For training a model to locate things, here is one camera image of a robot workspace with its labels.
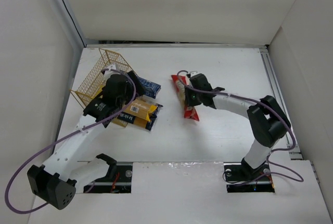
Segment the blue pasta box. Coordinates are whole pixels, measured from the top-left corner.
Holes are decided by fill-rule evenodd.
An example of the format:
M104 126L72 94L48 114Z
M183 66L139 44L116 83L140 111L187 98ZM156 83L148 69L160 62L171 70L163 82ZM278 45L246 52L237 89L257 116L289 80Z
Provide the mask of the blue pasta box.
M152 99L156 99L160 89L161 89L161 85L154 83L152 81L149 81L147 79L144 79L142 77L138 77L138 80L140 81L140 83L143 85L145 92L144 95L152 98Z

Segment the red spaghetti bag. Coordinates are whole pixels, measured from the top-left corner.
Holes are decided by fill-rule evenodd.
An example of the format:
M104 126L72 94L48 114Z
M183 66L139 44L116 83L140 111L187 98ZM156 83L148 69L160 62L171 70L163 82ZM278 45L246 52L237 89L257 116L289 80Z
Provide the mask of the red spaghetti bag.
M181 104L183 110L184 110L184 118L192 119L192 120L195 120L195 121L200 121L195 107L189 107L185 103L185 87L184 87L184 85L178 79L176 74L171 75L171 78L172 78L173 84L175 85L177 97L180 101L180 104Z

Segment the yellow pasta bag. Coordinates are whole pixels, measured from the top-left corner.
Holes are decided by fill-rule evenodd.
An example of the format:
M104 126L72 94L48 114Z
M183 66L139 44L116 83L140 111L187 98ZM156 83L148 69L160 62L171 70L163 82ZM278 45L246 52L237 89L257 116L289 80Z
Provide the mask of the yellow pasta bag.
M141 99L135 99L125 110L124 113L139 117L148 122L151 121L150 116L157 109L156 104L152 104Z

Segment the dark blue spaghetti bag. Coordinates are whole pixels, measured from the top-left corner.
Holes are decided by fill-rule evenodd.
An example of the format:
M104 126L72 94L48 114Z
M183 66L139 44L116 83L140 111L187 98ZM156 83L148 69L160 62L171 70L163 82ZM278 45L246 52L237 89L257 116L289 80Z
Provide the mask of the dark blue spaghetti bag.
M116 118L114 118L111 122L117 124L121 127L127 127L128 124L135 125L139 128L145 129L147 131L151 131L153 126L157 120L157 117L153 116L150 121L139 118L137 116L128 114L128 113L121 113Z

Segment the blue-topped spaghetti bag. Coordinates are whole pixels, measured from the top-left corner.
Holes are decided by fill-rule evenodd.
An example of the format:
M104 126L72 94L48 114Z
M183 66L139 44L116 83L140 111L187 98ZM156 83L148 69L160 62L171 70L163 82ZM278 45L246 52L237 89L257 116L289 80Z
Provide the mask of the blue-topped spaghetti bag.
M163 108L163 105L157 103L156 104L156 109L152 113L152 117L157 118L157 116L158 116L158 114L159 114L159 112L162 108Z

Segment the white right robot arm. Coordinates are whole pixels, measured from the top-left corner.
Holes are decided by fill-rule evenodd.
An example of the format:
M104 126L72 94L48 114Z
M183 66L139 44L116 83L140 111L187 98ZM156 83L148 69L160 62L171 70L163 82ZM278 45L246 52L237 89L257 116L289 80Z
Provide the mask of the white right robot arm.
M243 116L249 120L254 141L249 152L241 160L241 171L252 176L264 165L267 156L276 142L283 138L291 124L272 96L265 96L259 101L228 95L224 88L212 88L202 73L189 73L185 88L185 102L194 107L204 105L216 110L225 110Z

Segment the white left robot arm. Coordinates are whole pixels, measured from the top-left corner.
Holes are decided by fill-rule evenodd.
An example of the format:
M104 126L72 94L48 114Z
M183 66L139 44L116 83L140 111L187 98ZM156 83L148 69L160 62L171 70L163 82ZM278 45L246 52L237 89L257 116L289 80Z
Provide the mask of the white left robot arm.
M76 163L109 123L145 92L134 71L123 73L108 68L102 74L106 84L83 110L74 134L41 166L33 165L27 172L32 192L58 210L67 207L75 193L88 183L114 174L117 162L105 154L80 168Z

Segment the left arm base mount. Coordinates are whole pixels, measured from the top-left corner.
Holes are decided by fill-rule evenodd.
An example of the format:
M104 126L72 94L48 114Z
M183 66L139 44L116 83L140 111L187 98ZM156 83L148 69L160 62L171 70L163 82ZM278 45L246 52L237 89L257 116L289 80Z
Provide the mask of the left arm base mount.
M96 179L84 187L84 193L131 193L133 164L119 163L112 178L107 176Z

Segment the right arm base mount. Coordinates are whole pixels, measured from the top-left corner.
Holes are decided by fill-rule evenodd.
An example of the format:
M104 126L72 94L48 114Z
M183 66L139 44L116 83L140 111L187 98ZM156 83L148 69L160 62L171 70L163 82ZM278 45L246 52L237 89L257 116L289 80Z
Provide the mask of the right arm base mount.
M224 163L223 179L228 193L274 193L274 184L267 164L263 164L252 175L246 174L241 163Z

